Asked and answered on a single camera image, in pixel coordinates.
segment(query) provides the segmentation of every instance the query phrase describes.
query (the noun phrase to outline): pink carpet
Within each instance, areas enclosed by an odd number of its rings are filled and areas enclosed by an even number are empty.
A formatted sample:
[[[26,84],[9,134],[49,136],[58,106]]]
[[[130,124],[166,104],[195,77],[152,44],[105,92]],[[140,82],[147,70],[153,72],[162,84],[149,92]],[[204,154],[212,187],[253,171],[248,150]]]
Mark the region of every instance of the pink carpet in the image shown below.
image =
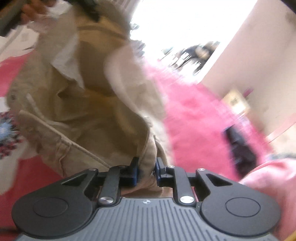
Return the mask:
[[[165,126],[173,147],[176,165],[188,172],[206,168],[232,180],[239,180],[223,130],[235,124],[258,157],[266,162],[270,148],[265,136],[247,119],[237,118],[202,84],[188,84],[178,73],[146,64],[146,73],[155,80],[167,112]]]
[[[9,58],[0,63],[0,97],[5,96],[12,79],[21,69],[27,56]],[[258,157],[265,162],[269,147],[247,120],[236,118],[203,85],[184,84],[178,75],[164,67],[146,65],[166,102],[165,125],[173,147],[176,165],[194,172],[203,167],[238,180],[233,167],[229,145],[222,131],[235,124]],[[13,225],[10,213],[13,203],[21,196],[48,185],[60,177],[41,162],[40,157],[20,160],[14,186],[0,196],[0,226]],[[1,236],[0,241],[13,240]]]

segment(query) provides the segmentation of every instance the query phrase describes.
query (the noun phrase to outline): device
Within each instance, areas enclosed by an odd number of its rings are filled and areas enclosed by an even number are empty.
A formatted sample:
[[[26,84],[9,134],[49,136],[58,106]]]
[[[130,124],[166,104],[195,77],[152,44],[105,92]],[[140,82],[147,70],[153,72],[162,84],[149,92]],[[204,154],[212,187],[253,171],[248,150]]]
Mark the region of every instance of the device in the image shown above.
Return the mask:
[[[128,198],[138,158],[108,172],[90,168],[21,197],[12,218],[17,241],[276,241],[280,219],[271,197],[204,168],[186,173],[157,158],[158,186],[172,198]]]

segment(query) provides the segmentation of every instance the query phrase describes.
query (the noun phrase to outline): jacket pocket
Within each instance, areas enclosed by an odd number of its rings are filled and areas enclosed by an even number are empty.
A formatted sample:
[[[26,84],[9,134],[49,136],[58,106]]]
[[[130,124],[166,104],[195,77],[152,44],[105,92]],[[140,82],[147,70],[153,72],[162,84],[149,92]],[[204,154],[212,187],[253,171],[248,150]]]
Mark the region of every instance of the jacket pocket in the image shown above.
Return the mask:
[[[63,177],[90,167],[100,172],[110,166],[101,158],[77,145],[55,128],[33,114],[21,110],[17,116],[21,133],[33,145],[43,162]]]

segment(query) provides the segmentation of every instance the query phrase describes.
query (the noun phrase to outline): gray ribbed surface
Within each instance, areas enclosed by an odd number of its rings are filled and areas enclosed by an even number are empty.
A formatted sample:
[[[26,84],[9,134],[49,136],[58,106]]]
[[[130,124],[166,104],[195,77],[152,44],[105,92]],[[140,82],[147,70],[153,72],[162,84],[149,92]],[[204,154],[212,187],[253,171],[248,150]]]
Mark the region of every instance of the gray ribbed surface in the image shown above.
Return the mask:
[[[208,226],[194,208],[178,206],[171,198],[123,198],[120,205],[100,209],[83,230],[56,241],[237,241]],[[38,239],[21,235],[17,241]],[[277,241],[272,235],[248,241]]]

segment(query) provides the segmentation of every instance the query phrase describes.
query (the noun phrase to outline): beige jacket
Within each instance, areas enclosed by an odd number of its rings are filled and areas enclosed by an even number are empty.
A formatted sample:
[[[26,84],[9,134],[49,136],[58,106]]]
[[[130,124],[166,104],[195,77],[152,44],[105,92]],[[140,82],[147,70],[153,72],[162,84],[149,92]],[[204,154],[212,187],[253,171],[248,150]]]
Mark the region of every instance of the beige jacket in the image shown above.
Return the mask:
[[[39,37],[7,102],[21,133],[61,176],[104,172],[138,156],[140,183],[123,193],[157,196],[156,157],[170,163],[163,104],[129,45],[128,23],[106,4],[98,23],[79,6],[62,14]]]

